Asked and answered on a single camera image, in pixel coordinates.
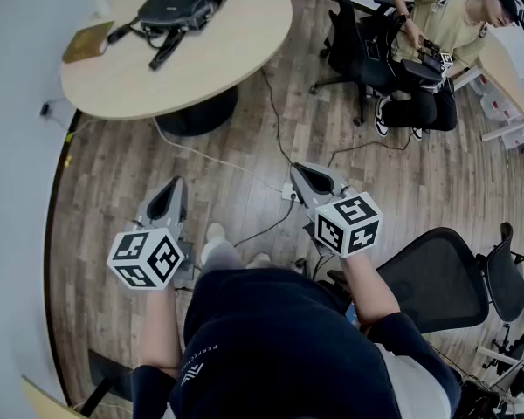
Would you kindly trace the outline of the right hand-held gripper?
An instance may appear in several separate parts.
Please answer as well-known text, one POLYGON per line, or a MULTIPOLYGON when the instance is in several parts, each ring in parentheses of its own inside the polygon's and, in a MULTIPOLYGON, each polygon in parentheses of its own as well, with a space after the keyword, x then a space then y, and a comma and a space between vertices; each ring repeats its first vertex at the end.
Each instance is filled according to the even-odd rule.
POLYGON ((383 226, 383 213, 368 192, 358 193, 339 173, 318 164, 297 162, 290 167, 293 189, 299 201, 314 209, 314 239, 341 258, 376 244, 383 226), (341 196, 338 195, 347 187, 341 196))

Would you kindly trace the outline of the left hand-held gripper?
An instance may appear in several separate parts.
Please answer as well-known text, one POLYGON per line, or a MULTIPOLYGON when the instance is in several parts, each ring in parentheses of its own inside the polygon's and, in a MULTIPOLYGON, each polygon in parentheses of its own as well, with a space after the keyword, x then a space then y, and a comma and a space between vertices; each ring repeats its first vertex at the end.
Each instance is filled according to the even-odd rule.
POLYGON ((182 239, 187 209, 187 184, 172 177, 150 190, 138 208, 136 220, 149 225, 127 222, 115 235, 107 265, 128 289, 163 290, 194 279, 193 243, 182 239))

